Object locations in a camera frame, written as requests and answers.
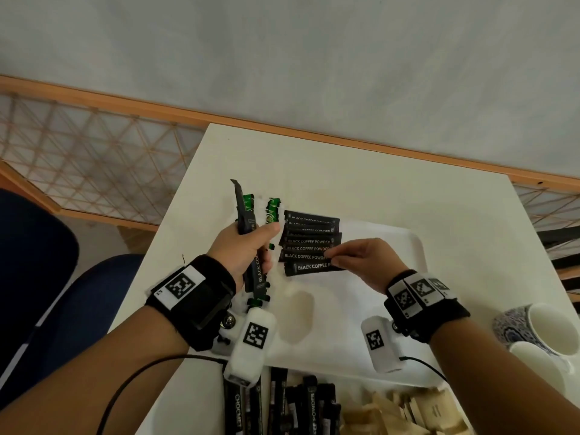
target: person's left hand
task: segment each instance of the person's left hand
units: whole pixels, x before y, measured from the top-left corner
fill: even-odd
[[[248,269],[256,253],[262,259],[262,271],[268,273],[273,266],[268,250],[270,240],[280,232],[278,223],[257,227],[245,235],[238,233],[237,223],[233,223],[218,233],[207,255],[221,263],[236,282],[236,293],[243,285],[243,273]]]

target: black cable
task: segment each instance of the black cable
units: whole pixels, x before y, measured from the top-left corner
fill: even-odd
[[[432,372],[434,372],[435,374],[439,375],[439,377],[441,377],[443,380],[447,381],[447,379],[445,378],[445,376],[442,373],[440,373],[438,370],[436,370],[435,368],[433,368],[427,362],[422,361],[420,358],[403,356],[403,357],[399,357],[399,360],[403,360],[403,361],[405,361],[405,360],[414,360],[416,362],[422,363],[423,365],[425,365],[426,367],[428,367],[429,369],[431,369]]]
[[[130,382],[132,382],[135,379],[135,377],[137,377],[143,371],[146,371],[150,367],[155,366],[159,363],[167,362],[168,360],[177,360],[180,358],[198,358],[198,359],[202,359],[202,360],[210,360],[212,362],[217,362],[221,365],[227,364],[227,360],[223,360],[220,358],[214,358],[214,357],[207,357],[207,356],[196,356],[194,354],[177,354],[176,356],[167,356],[167,357],[163,357],[163,358],[159,358],[157,360],[154,360],[151,363],[148,363],[147,365],[145,365],[145,366],[139,368],[137,371],[135,371],[131,375],[131,377],[129,377],[127,380],[125,380],[123,382],[122,385],[119,386],[119,389],[117,389],[117,392],[115,392],[115,394],[112,396],[111,400],[107,404],[107,408],[105,409],[103,416],[101,417],[101,422],[98,424],[97,435],[103,435],[103,431],[105,430],[105,424],[107,424],[107,419],[108,419],[109,415],[111,414],[112,407],[115,405],[115,402],[117,401],[117,399],[119,398],[119,396],[123,392],[123,390],[128,386],[128,384]]]

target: hand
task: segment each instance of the hand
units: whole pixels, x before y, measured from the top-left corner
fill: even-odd
[[[243,285],[243,273],[248,269],[256,253],[262,259],[262,271],[268,273],[273,266],[268,250],[270,240],[280,232],[278,223],[265,224],[245,235],[238,233],[237,223],[233,223],[218,233],[207,255],[221,263],[236,282],[236,293]]]
[[[333,266],[349,270],[383,295],[389,282],[409,269],[393,248],[380,238],[348,241],[328,249],[324,256],[332,258]]]

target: white table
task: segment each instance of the white table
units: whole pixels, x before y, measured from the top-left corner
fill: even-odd
[[[410,229],[423,242],[429,271],[487,329],[498,312],[536,301],[554,305],[580,329],[506,176],[214,124],[112,327],[143,305],[144,290],[182,263],[182,254],[188,262],[207,251],[232,211],[230,178],[302,211]],[[578,372],[580,362],[574,364]],[[220,367],[186,361],[140,433],[219,433],[221,381]]]

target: white tray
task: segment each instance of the white tray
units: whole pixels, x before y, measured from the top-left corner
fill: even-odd
[[[357,238],[382,238],[413,269],[427,271],[420,239],[407,229],[341,220],[342,242]],[[277,260],[279,247],[274,258]],[[272,287],[268,311],[278,319],[279,331],[266,363],[270,366],[312,373],[388,380],[411,386],[436,386],[440,378],[415,361],[401,371],[377,373],[366,349],[360,325],[369,316],[390,317],[383,306],[385,296],[373,291],[347,271],[287,277],[283,263],[268,274]],[[397,343],[405,356],[417,357],[438,368],[426,344],[400,336]]]

